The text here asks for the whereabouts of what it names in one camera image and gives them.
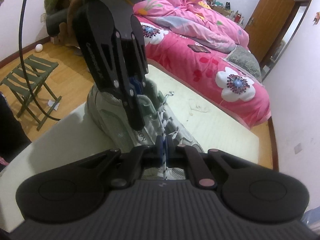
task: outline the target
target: black cable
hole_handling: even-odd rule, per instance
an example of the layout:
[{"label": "black cable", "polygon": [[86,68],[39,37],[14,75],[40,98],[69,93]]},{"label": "black cable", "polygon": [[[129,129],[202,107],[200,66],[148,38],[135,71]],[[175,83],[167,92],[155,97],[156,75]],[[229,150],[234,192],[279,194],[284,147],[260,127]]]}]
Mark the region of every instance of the black cable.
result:
[{"label": "black cable", "polygon": [[45,114],[46,117],[52,119],[52,120],[55,120],[55,121],[59,121],[60,119],[58,118],[54,118],[50,115],[48,115],[46,113],[46,111],[44,111],[42,109],[42,107],[39,105],[38,101],[36,100],[36,97],[32,91],[32,88],[31,88],[31,85],[30,85],[30,82],[29,82],[29,79],[28,79],[28,75],[27,75],[27,71],[26,71],[26,67],[24,65],[24,61],[23,61],[23,53],[22,53],[22,26],[23,26],[23,18],[24,18],[24,11],[26,9],[26,3],[27,3],[27,0],[23,0],[22,2],[22,8],[21,8],[21,15],[20,15],[20,23],[19,23],[19,55],[20,55],[20,62],[21,62],[21,68],[23,70],[23,74],[24,74],[24,78],[26,79],[26,82],[27,82],[27,86],[28,86],[28,89],[30,91],[30,94],[34,100],[34,102],[36,103],[36,105],[38,106],[38,108],[41,110],[42,113]]}]

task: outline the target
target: door frame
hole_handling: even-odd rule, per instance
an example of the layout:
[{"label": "door frame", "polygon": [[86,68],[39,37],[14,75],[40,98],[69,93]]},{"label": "door frame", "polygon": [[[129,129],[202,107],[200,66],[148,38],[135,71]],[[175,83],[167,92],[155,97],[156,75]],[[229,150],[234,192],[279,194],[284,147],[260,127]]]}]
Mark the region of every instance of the door frame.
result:
[{"label": "door frame", "polygon": [[283,52],[285,51],[286,47],[289,45],[289,43],[291,42],[293,36],[296,34],[298,28],[300,27],[300,24],[302,22],[302,20],[304,19],[310,3],[312,0],[294,0],[294,6],[286,20],[286,22],[284,23],[283,27],[281,28],[278,36],[276,37],[275,41],[272,43],[270,49],[268,50],[268,52],[265,54],[265,56],[263,57],[263,59],[260,62],[260,69],[262,70],[262,68],[268,63],[268,61],[270,60],[270,57],[274,54],[274,52],[276,52],[277,47],[279,46],[282,38],[284,37],[284,35],[286,34],[287,30],[289,29],[294,17],[296,16],[300,6],[306,6],[306,10],[304,11],[300,22],[298,23],[297,28],[294,30],[291,38],[289,39],[288,43],[285,45],[285,48],[282,50],[282,52],[279,54],[279,56],[277,57],[277,60],[274,62],[273,66],[278,62],[279,58],[281,57],[281,55],[283,54]]}]

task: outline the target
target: pink fabric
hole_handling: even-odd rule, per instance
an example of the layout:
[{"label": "pink fabric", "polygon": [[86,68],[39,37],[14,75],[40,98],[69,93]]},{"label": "pink fabric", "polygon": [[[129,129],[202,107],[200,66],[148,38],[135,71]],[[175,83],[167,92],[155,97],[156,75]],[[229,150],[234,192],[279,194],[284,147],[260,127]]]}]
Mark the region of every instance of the pink fabric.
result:
[{"label": "pink fabric", "polygon": [[[269,96],[265,88],[251,76],[247,76],[237,68],[231,66],[222,58],[226,54],[206,48],[210,53],[194,52],[188,45],[199,45],[192,39],[175,34],[156,26],[143,17],[137,17],[143,28],[155,27],[155,34],[148,35],[144,29],[146,56],[151,63],[156,62],[157,67],[164,68],[176,79],[183,81],[188,87],[208,98],[215,105],[233,116],[248,128],[265,122],[270,117]],[[227,87],[227,70],[232,71],[248,82],[247,93],[239,95],[235,100],[233,92]],[[226,93],[231,93],[228,102]]]},{"label": "pink fabric", "polygon": [[249,35],[235,22],[218,12],[204,8],[204,0],[145,0],[134,5],[133,10],[140,16],[178,16],[205,26],[215,35],[232,39],[236,44],[248,48]]}]

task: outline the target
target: paper scrap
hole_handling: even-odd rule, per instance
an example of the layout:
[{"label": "paper scrap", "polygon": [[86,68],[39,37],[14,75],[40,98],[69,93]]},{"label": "paper scrap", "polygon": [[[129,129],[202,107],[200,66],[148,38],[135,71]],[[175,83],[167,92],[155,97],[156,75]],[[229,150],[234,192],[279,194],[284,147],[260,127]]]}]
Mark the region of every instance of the paper scrap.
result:
[{"label": "paper scrap", "polygon": [[[54,101],[52,101],[52,100],[49,100],[49,101],[48,101],[48,106],[51,107],[51,106],[53,106],[53,104],[54,104]],[[56,106],[54,107],[54,110],[57,111],[59,105],[60,105],[60,103],[57,103]]]}]

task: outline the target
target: brown baseboard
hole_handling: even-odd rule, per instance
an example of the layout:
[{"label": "brown baseboard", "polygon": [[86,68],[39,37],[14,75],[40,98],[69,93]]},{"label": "brown baseboard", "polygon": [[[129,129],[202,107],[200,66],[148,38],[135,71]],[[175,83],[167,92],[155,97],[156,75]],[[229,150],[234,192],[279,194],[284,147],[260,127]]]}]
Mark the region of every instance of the brown baseboard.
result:
[{"label": "brown baseboard", "polygon": [[271,139],[272,167],[274,171],[279,171],[278,148],[276,142],[275,129],[273,127],[272,117],[268,120],[269,133]]},{"label": "brown baseboard", "polygon": [[[45,44],[50,41],[50,37],[45,37],[39,41],[36,41],[22,49],[23,54],[29,52],[30,50],[34,49],[37,44]],[[10,56],[6,57],[5,59],[0,61],[0,68],[3,68],[5,65],[9,64],[11,61],[15,60],[19,57],[19,51],[11,54]]]}]

